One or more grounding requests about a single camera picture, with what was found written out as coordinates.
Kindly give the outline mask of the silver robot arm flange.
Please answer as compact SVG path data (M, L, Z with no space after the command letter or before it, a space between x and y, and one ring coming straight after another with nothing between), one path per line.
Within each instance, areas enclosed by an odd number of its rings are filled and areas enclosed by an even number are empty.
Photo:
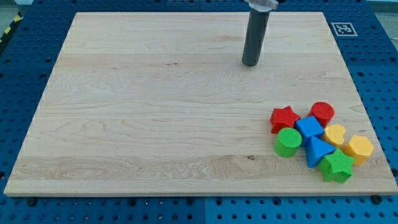
M249 4L249 7L259 12L268 12L276 10L279 6L277 0L244 0Z

